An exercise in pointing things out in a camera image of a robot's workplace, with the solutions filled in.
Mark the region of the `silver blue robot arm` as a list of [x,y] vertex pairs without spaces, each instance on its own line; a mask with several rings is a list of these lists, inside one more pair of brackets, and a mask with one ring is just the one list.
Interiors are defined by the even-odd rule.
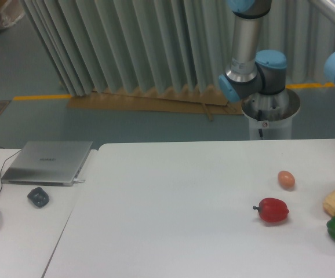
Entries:
[[263,17],[271,1],[228,1],[235,15],[232,60],[219,76],[223,95],[241,102],[252,140],[288,140],[300,110],[299,96],[286,88],[286,56],[277,50],[257,51]]

